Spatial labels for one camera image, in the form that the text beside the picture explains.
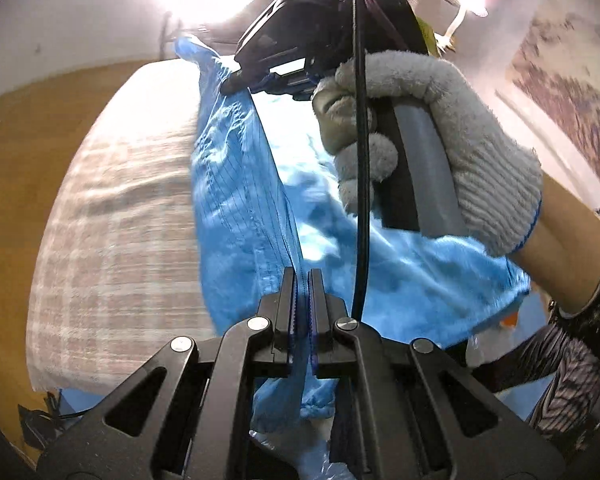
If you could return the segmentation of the right forearm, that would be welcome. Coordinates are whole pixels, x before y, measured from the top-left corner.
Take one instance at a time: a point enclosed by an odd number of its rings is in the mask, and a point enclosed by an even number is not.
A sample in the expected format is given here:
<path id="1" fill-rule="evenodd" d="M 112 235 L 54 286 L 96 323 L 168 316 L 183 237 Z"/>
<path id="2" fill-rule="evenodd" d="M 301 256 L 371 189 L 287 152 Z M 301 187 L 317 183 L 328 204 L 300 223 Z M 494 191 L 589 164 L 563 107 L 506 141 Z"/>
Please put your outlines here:
<path id="1" fill-rule="evenodd" d="M 600 287 L 600 216 L 548 174 L 538 221 L 513 262 L 571 316 Z"/>

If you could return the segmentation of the grey knit gloved right hand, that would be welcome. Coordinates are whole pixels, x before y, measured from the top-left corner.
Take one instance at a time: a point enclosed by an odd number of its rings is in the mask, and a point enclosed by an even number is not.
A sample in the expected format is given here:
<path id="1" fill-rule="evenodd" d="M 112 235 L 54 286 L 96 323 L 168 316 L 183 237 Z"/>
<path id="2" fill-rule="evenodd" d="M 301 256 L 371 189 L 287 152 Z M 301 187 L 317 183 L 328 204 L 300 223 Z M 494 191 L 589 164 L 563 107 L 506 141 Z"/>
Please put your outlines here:
<path id="1" fill-rule="evenodd" d="M 356 214 L 355 73 L 342 63 L 311 97 L 321 143 L 335 159 L 341 203 Z M 538 222 L 543 171 L 538 156 L 501 128 L 457 68 L 429 55 L 383 51 L 366 56 L 370 99 L 412 98 L 427 105 L 454 181 L 468 233 L 492 257 L 519 250 Z"/>

